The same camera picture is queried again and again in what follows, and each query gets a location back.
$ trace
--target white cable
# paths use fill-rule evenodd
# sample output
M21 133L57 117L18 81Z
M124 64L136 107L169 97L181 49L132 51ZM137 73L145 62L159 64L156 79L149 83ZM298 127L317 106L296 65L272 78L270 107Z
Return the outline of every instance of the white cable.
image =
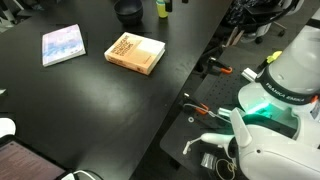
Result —
M222 180L225 180L225 179L220 175L219 170L218 170L218 163L221 162L221 161L227 162L228 170L229 170L230 172L232 172L232 178L231 178L231 180L233 180L233 179L235 178L235 176L236 176L235 171L237 170L237 166L236 166L234 163L231 163L231 162L229 162L229 161L227 161L227 160L225 160L225 159L219 159L219 160L216 162L216 171L217 171L218 176L219 176Z
M186 103L186 104L183 105L183 107L185 107L185 106L190 106L190 107L201 109L202 111L207 112L211 117L217 117L217 118L219 118L219 119L231 124L231 122L229 120L219 116L218 114L213 113L212 111L208 111L208 110L206 110L206 109L204 109L202 107L196 106L194 104L189 104L189 103Z
M82 171L82 170L76 171L76 172L74 172L73 174L78 174L78 173L85 174L85 175L88 176L91 180L96 180L96 179L93 178L89 173L87 173L87 172L85 172L85 171Z

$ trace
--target bottle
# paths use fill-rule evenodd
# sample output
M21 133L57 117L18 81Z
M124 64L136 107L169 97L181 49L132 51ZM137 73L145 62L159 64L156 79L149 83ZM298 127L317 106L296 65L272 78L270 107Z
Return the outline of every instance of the bottle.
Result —
M166 5L163 0L157 0L157 9L158 9L158 15L160 18L166 18L168 17L168 12L166 11Z

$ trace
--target black table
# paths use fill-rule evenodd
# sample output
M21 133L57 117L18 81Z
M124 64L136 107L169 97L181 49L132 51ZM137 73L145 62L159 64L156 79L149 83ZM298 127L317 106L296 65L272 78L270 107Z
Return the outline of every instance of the black table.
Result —
M128 179L163 122L231 0L174 2L159 19L154 1L124 27L115 0L64 0L0 36L0 112L17 136L62 165L91 169L105 179ZM42 35L79 24L87 55L48 68ZM103 53L124 32L166 42L150 76L106 62Z
M244 77L241 77L240 73L247 67L254 70L265 57L238 47L228 47L219 60L230 65L233 73L220 76L207 75L193 96L199 102L207 105L214 113L217 113L219 107L229 110L240 107L237 99L238 92L242 86L249 83ZM194 117L195 122L190 123L189 117ZM223 149L200 141L191 145L191 151L187 155L182 154L187 141L196 139L207 132L233 134L231 125L222 120L194 112L191 114L181 112L161 140L160 147L194 175L202 179L211 179L207 170L200 166L201 160L204 153L228 159ZM246 179L241 171L237 171L236 175L237 179ZM224 177L231 179L228 174L225 174Z

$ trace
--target book cover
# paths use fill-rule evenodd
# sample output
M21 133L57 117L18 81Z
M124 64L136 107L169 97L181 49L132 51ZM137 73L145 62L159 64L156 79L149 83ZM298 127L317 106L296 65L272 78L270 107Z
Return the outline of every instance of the book cover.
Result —
M85 53L80 28L77 24L42 36L42 65L44 67Z
M107 61L149 75L165 43L125 32L105 53Z

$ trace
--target floor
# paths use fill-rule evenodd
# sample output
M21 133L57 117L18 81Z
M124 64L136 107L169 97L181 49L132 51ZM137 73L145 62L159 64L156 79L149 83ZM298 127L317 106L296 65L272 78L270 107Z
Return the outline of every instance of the floor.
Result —
M286 34L278 37L281 30L273 25L264 36L259 45L252 43L239 43L238 47L245 50L255 51L257 54L271 54L275 50L283 50L300 32L308 19L320 7L320 0L305 0L303 7L296 14L286 16L278 22L287 27ZM182 92L192 94L200 85L202 79L199 73L193 72L186 82ZM132 180L198 180L184 167L177 167L170 157L159 147L159 142L175 117L179 114L179 105L175 103L162 124L159 132L149 146L146 154L132 176Z

